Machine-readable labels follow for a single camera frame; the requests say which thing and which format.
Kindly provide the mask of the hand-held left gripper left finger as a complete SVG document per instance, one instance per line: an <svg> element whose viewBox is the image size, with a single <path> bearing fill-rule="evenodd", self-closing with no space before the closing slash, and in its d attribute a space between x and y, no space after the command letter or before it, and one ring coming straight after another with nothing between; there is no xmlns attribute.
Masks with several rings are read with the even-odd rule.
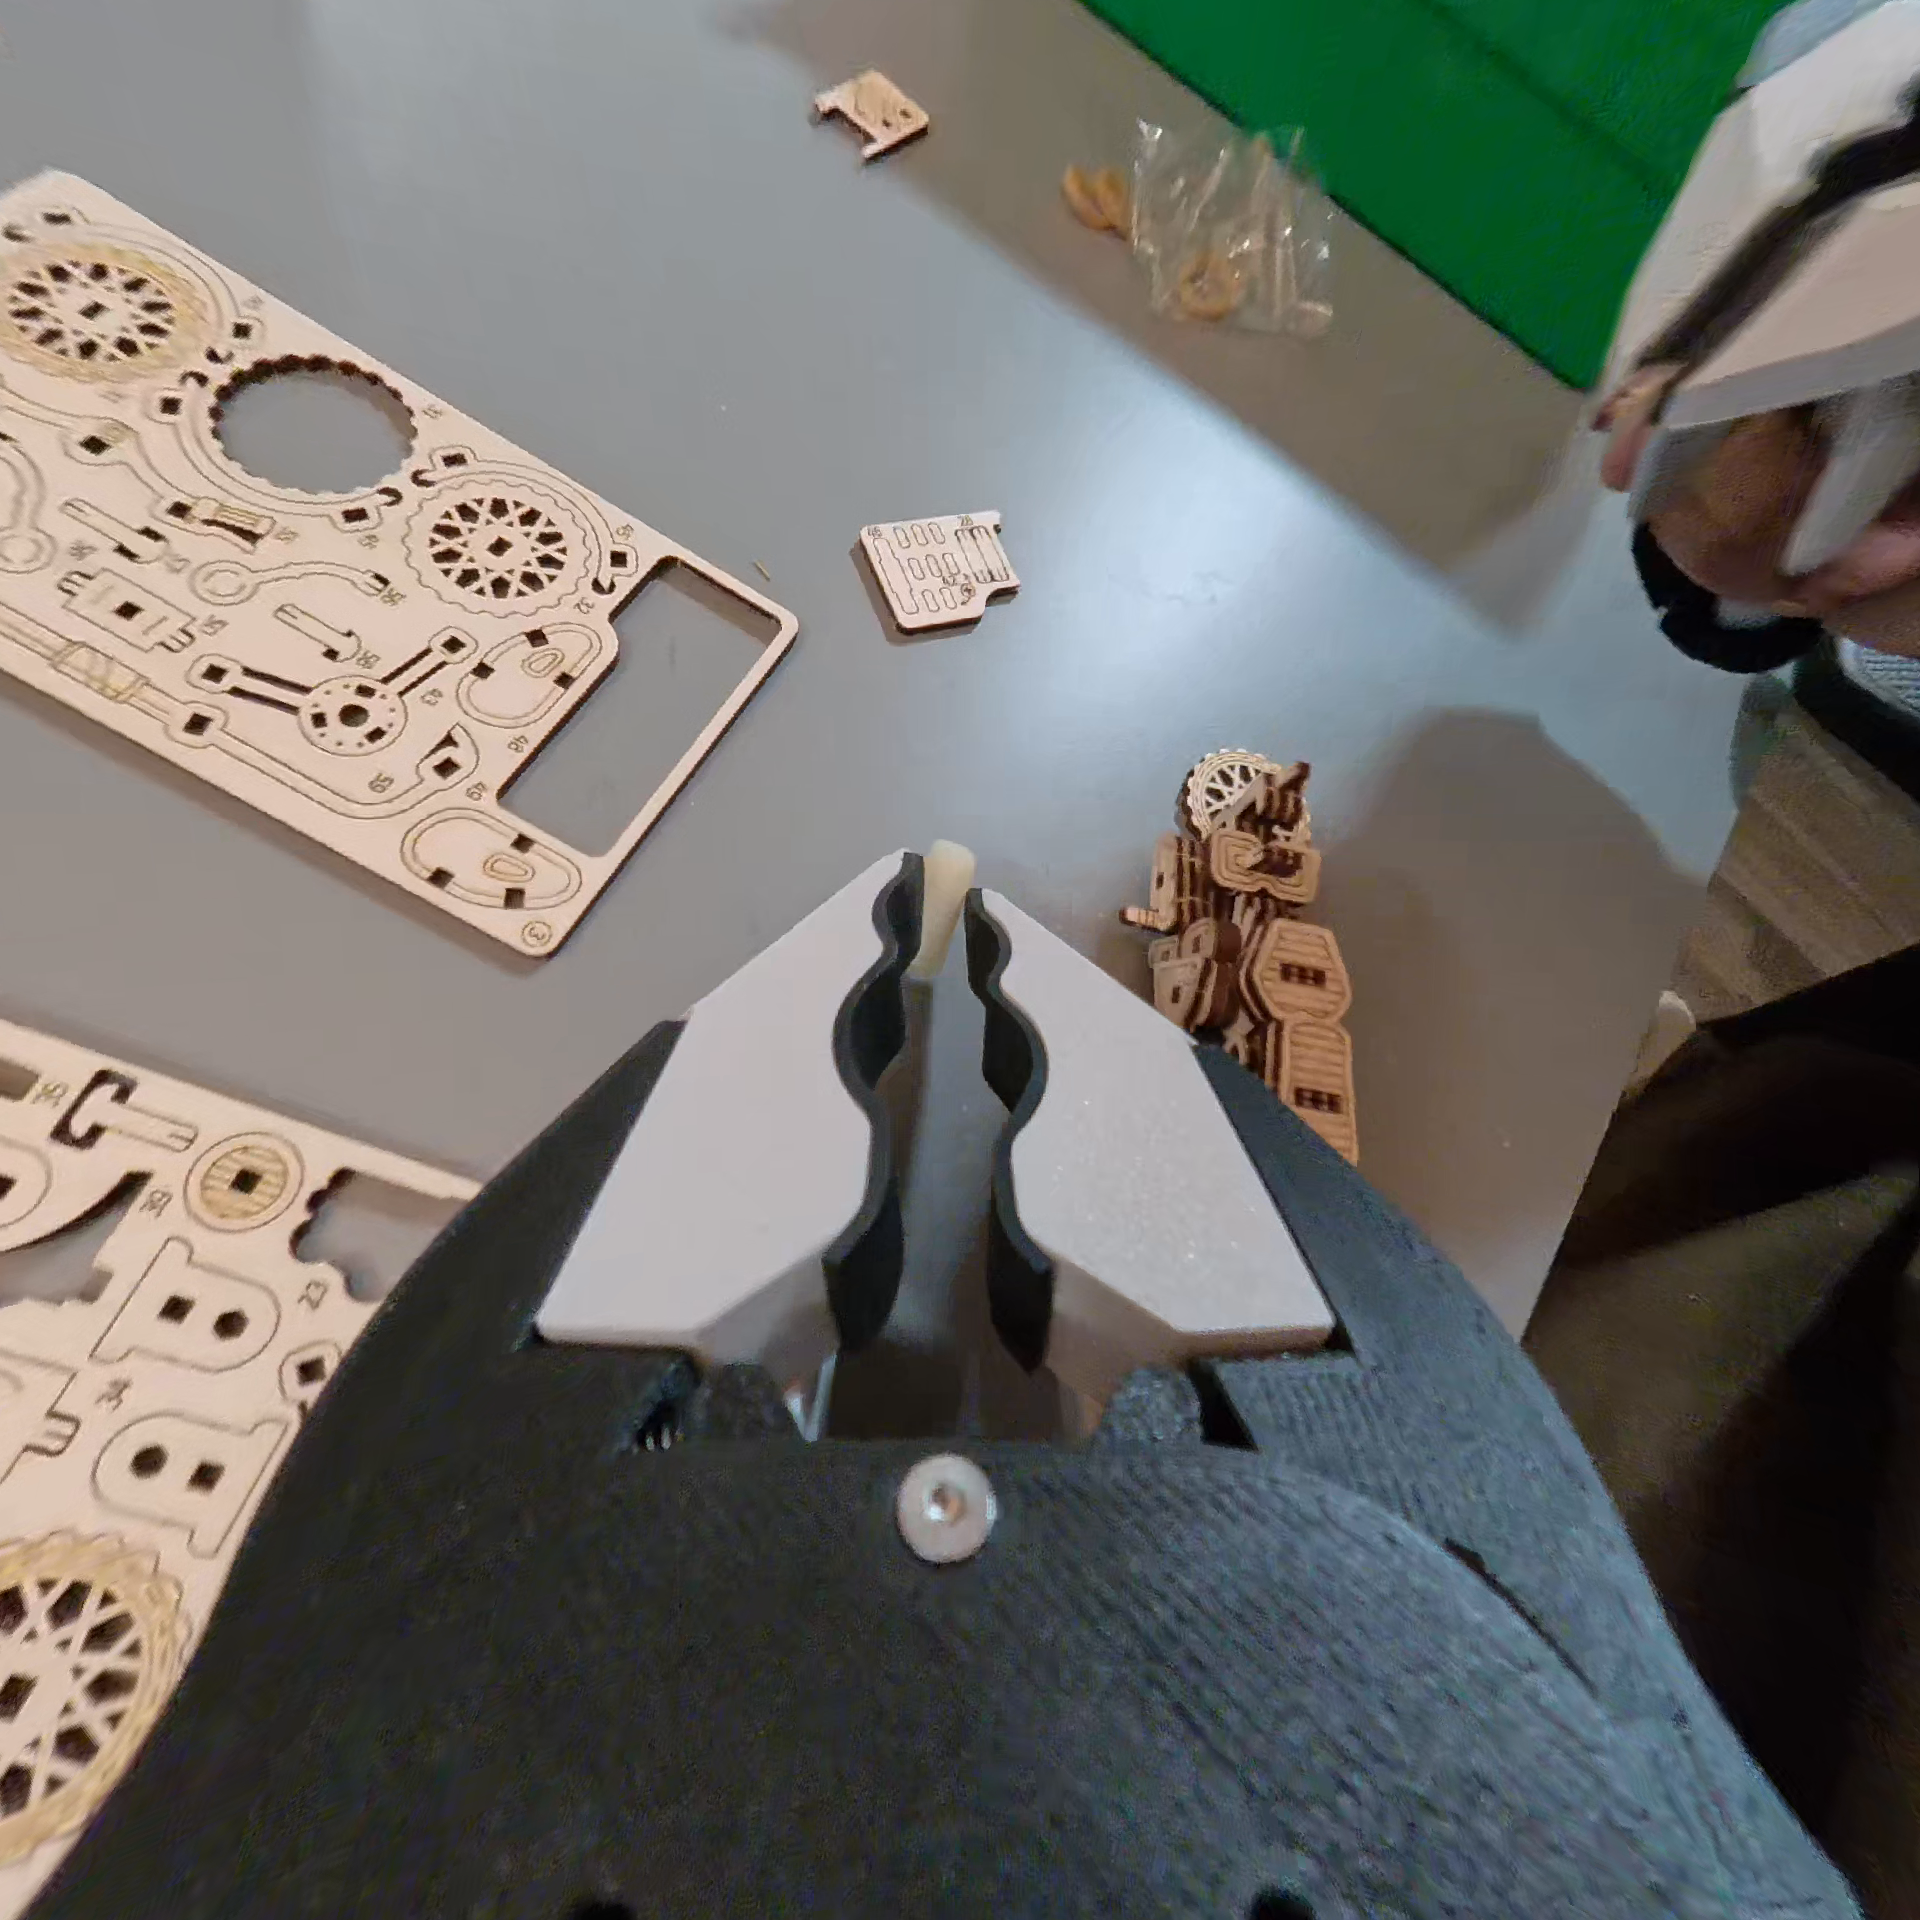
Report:
<svg viewBox="0 0 1920 1920"><path fill-rule="evenodd" d="M923 858L864 867L700 996L536 1317L546 1344L828 1360L900 1295L891 1120Z"/></svg>

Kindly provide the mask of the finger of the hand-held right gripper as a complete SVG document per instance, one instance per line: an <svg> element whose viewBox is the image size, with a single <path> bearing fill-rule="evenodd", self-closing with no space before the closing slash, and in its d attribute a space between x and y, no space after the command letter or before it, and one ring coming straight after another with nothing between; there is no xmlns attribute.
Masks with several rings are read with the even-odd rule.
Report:
<svg viewBox="0 0 1920 1920"><path fill-rule="evenodd" d="M1817 215L1891 180L1914 180L1913 66L1780 71L1751 88L1712 128L1642 253L1601 387L1642 369L1685 377L1716 321Z"/></svg>
<svg viewBox="0 0 1920 1920"><path fill-rule="evenodd" d="M1669 387L1677 434L1914 373L1914 180L1817 215Z"/></svg>

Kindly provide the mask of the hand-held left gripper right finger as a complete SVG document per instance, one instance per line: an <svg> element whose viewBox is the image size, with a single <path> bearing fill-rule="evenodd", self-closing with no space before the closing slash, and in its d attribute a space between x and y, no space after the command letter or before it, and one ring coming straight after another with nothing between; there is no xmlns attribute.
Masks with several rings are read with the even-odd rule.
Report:
<svg viewBox="0 0 1920 1920"><path fill-rule="evenodd" d="M1324 1351L1336 1312L1194 1038L987 888L964 897L1004 1105L993 1326L1022 1369Z"/></svg>

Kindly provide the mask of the assembled wooden vehicle model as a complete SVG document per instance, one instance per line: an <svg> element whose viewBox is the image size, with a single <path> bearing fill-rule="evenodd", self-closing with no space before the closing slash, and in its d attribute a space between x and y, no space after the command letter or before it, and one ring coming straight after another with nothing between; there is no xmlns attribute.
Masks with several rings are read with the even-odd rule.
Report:
<svg viewBox="0 0 1920 1920"><path fill-rule="evenodd" d="M1306 919L1324 877L1306 775L1306 763L1205 755L1120 922L1146 940L1151 1005L1355 1167L1349 968L1331 928Z"/></svg>

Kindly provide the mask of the cream wax stick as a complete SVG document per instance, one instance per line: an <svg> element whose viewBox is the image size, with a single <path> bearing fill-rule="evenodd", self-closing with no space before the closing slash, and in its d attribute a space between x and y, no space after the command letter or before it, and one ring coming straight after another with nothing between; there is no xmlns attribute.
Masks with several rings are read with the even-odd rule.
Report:
<svg viewBox="0 0 1920 1920"><path fill-rule="evenodd" d="M973 850L933 837L923 850L923 940L906 964L910 981L933 981L946 968L952 932L973 888Z"/></svg>

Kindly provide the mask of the grey desk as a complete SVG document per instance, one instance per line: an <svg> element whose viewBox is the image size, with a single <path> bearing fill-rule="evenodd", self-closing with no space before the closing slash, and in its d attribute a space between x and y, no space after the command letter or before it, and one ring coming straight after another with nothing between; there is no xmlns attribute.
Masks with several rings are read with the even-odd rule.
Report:
<svg viewBox="0 0 1920 1920"><path fill-rule="evenodd" d="M491 1178L891 850L1132 988L1177 775L1313 763L1355 974L1363 1172L1523 1319L1699 874L1733 692L1648 622L1582 491L1533 614L1410 564L1164 357L1331 400L1410 531L1477 518L1487 337L1401 262L1340 334L1161 328L1051 198L1063 6L3 2L3 192L74 173L801 618L546 959L3 674L3 1024ZM863 166L810 96L882 68L931 129ZM1383 357L1345 332L1387 320ZM329 491L389 400L270 377L220 437ZM999 510L1020 591L905 640L878 518ZM502 805L611 850L772 622L683 569Z"/></svg>

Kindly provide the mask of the person's right hand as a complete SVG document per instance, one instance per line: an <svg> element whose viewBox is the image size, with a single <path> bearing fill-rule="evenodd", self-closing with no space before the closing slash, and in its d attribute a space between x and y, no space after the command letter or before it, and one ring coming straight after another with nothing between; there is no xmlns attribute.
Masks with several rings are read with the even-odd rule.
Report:
<svg viewBox="0 0 1920 1920"><path fill-rule="evenodd" d="M1845 548L1834 560L1790 574L1790 531L1822 470L1822 441L1809 411L1764 411L1740 418L1662 502L1640 518L1640 531L1681 569L1681 577L1716 598L1764 610L1834 610L1845 598L1873 596L1871 548Z"/></svg>

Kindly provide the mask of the green plastic bin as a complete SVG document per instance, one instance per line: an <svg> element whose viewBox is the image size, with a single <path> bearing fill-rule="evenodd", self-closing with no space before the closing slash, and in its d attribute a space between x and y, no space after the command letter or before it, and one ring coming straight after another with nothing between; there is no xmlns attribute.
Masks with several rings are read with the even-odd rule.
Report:
<svg viewBox="0 0 1920 1920"><path fill-rule="evenodd" d="M1780 2L1090 2L1559 382Z"/></svg>

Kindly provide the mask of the clear bag of small parts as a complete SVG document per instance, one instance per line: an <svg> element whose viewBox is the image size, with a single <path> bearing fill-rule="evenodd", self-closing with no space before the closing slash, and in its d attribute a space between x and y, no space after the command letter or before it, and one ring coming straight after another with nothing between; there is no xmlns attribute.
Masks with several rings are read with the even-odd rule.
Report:
<svg viewBox="0 0 1920 1920"><path fill-rule="evenodd" d="M1065 166L1068 215L1122 241L1146 312L1264 337L1324 337L1331 198L1299 129L1172 129L1138 119L1132 157Z"/></svg>

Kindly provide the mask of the wooden parts sheet with wheels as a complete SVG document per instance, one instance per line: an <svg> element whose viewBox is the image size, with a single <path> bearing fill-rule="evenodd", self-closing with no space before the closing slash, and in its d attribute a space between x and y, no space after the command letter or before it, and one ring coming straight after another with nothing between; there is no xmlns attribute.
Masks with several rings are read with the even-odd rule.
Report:
<svg viewBox="0 0 1920 1920"><path fill-rule="evenodd" d="M3 1304L3 1917L138 1757L305 1417L375 1317L297 1253L379 1145L3 1024L3 1253L126 1204L94 1292Z"/></svg>

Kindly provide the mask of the wooden parts sheet round hole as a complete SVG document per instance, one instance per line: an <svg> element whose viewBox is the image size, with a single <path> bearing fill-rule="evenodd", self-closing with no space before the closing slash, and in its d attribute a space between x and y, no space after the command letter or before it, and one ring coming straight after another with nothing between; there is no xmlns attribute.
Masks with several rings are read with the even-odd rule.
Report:
<svg viewBox="0 0 1920 1920"><path fill-rule="evenodd" d="M409 445L352 487L220 437L270 377L389 400ZM772 622L611 837L509 805L619 659L615 610L683 569ZM3 674L546 959L801 618L74 173L3 192Z"/></svg>

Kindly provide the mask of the small slotted wooden piece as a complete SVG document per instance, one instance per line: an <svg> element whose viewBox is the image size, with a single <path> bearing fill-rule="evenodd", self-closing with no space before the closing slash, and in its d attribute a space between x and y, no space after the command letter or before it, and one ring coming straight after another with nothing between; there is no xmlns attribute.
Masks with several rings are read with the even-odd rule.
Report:
<svg viewBox="0 0 1920 1920"><path fill-rule="evenodd" d="M905 640L969 627L1020 591L999 510L878 518L857 531L857 548Z"/></svg>

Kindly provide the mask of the small notched wooden piece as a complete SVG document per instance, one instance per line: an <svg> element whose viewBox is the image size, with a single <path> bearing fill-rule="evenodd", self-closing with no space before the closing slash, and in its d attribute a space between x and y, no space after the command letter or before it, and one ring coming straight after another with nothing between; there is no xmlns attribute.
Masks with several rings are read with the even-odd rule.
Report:
<svg viewBox="0 0 1920 1920"><path fill-rule="evenodd" d="M840 119L857 137L863 166L882 162L931 129L925 106L874 66L810 96L810 121L828 119Z"/></svg>

